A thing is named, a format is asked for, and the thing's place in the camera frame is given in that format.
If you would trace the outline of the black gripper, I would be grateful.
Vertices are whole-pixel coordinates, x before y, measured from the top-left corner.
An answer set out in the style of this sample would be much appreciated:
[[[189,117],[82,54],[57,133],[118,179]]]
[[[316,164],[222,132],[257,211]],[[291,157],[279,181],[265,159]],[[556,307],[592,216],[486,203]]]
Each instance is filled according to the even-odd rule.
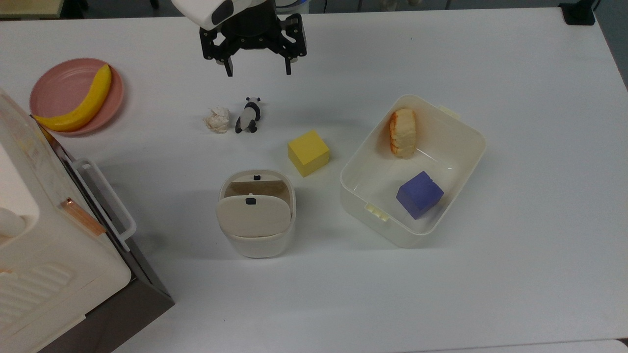
[[[307,55],[303,18],[292,14],[281,20],[277,17],[274,0],[254,0],[251,7],[234,14],[221,25],[224,40],[220,45],[218,29],[199,28],[203,56],[215,60],[233,77],[233,56],[239,49],[270,49],[285,59],[286,74],[291,74],[291,64]]]

